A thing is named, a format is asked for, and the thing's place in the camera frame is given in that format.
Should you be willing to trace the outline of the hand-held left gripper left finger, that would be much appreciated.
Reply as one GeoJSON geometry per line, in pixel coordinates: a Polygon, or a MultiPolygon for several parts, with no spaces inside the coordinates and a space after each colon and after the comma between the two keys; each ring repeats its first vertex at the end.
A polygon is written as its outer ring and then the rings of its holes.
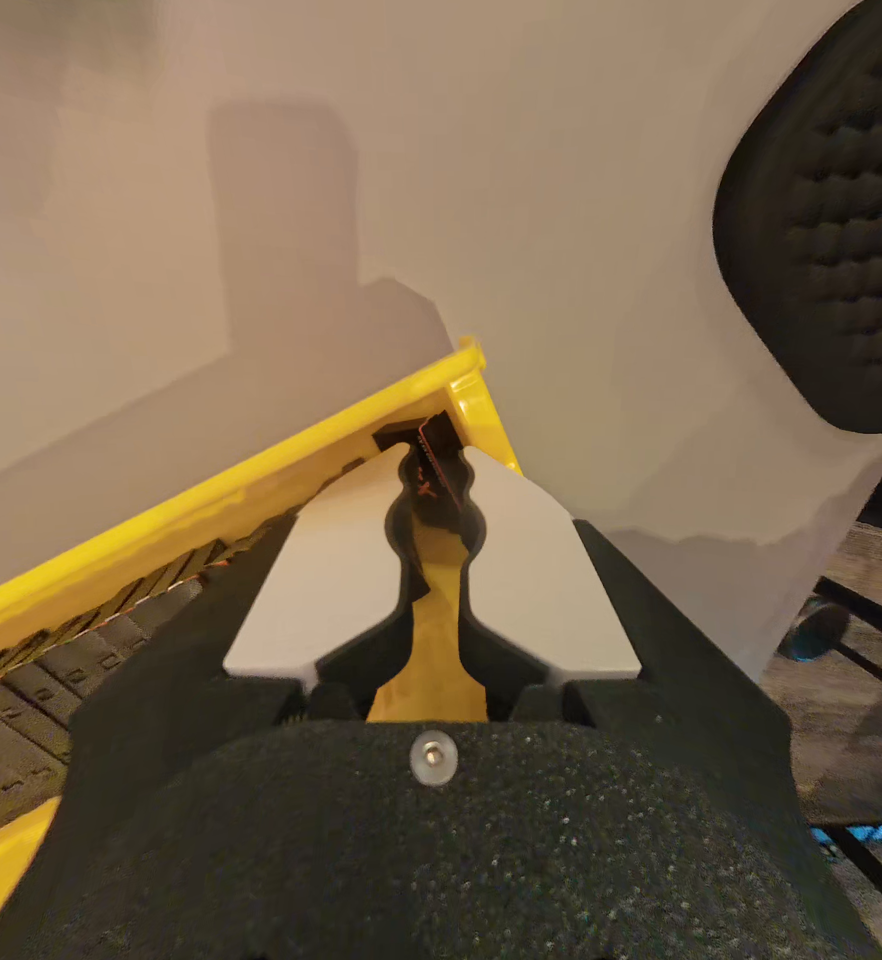
{"type": "Polygon", "coordinates": [[[416,546],[397,442],[300,510],[223,660],[236,679],[347,690],[366,715],[413,649],[416,546]]]}

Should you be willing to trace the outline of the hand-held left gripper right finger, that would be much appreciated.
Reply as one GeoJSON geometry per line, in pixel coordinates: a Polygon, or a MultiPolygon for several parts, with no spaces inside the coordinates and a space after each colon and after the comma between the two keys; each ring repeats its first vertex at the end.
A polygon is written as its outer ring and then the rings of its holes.
{"type": "Polygon", "coordinates": [[[641,662],[572,514],[549,492],[468,445],[459,453],[467,557],[458,654],[487,718],[510,719],[525,690],[634,681],[641,662]]]}

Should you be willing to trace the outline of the yellow plastic bin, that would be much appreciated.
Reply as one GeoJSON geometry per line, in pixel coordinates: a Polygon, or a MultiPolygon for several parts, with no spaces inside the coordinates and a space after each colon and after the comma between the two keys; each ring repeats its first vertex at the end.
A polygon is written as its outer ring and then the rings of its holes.
{"type": "MultiPolygon", "coordinates": [[[[97,607],[216,539],[240,540],[379,454],[382,426],[446,412],[459,438],[519,473],[483,378],[480,344],[456,352],[0,585],[0,652],[97,607]]],[[[34,859],[58,796],[0,828],[0,910],[34,859]]]]}

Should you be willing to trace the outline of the orange trimmed black battery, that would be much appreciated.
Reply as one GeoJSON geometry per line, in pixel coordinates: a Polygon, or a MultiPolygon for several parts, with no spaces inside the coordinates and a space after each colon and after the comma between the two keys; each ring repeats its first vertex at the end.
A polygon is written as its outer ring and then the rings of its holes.
{"type": "Polygon", "coordinates": [[[424,525],[458,533],[468,485],[462,442],[446,412],[382,426],[373,434],[379,451],[398,443],[410,446],[402,468],[415,516],[424,525]]]}

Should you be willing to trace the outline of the row of black batteries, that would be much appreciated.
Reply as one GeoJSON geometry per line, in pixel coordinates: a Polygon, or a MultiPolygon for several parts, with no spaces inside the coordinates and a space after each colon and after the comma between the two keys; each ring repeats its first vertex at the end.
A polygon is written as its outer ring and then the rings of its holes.
{"type": "Polygon", "coordinates": [[[63,791],[81,703],[296,510],[241,539],[214,539],[125,584],[102,604],[0,652],[0,829],[63,791]]]}

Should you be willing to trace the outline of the black chair base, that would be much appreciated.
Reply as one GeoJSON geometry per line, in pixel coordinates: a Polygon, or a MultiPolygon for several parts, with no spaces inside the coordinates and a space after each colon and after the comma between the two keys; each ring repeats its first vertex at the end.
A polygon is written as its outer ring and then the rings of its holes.
{"type": "Polygon", "coordinates": [[[882,942],[882,603],[820,579],[764,682],[814,840],[882,942]]]}

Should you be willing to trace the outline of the black textured wrist pad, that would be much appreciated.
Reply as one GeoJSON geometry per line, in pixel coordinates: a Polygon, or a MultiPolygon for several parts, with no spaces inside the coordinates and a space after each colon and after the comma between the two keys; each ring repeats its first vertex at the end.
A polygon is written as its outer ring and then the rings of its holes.
{"type": "Polygon", "coordinates": [[[736,306],[807,404],[882,434],[882,1],[836,21],[747,128],[712,239],[736,306]]]}

